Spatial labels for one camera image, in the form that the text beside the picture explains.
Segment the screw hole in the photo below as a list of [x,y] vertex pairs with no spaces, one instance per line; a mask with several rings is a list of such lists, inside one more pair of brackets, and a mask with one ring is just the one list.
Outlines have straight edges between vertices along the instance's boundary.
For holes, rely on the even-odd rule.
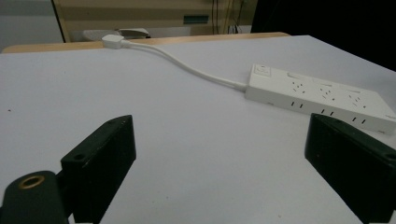
[[75,157],[73,157],[76,161],[81,161],[84,159],[85,155],[84,154],[78,154]]
[[33,175],[25,178],[22,180],[22,182],[19,184],[20,189],[32,189],[35,186],[40,185],[44,181],[44,176],[43,175]]

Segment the white power strip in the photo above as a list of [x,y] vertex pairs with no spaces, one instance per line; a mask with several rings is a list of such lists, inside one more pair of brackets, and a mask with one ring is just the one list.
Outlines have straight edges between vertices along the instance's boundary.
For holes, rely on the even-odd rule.
[[323,114],[357,128],[392,134],[396,115],[375,91],[253,64],[249,100],[289,110]]

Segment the wall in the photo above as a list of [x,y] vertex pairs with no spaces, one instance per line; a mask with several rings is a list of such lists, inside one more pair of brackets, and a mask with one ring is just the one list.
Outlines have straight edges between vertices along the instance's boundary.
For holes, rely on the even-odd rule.
[[[79,41],[79,35],[86,30],[126,28],[145,28],[152,37],[162,37],[154,33],[168,27],[188,35],[227,34],[227,27],[236,21],[239,25],[250,25],[257,4],[257,0],[219,0],[216,3],[210,0],[120,0],[117,4],[108,0],[53,2],[66,42]],[[207,21],[186,24],[185,16],[207,16]]]
[[0,0],[0,51],[41,43],[63,43],[51,1]]

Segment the plug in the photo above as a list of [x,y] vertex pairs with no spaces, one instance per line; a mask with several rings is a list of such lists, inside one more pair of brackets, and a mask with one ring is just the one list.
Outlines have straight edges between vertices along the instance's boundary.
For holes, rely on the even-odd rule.
[[108,49],[120,49],[122,48],[122,35],[105,35],[102,37],[103,47]]

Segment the white table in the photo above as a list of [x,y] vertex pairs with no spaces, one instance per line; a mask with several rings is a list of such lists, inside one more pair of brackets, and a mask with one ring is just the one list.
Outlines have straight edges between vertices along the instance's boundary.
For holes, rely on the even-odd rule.
[[[262,63],[377,91],[396,111],[395,72],[311,36],[160,47],[240,82]],[[96,128],[131,114],[137,159],[101,223],[361,223],[304,158],[308,115],[149,50],[1,54],[0,68],[1,192],[22,175],[58,173]],[[396,134],[365,132],[396,148]]]

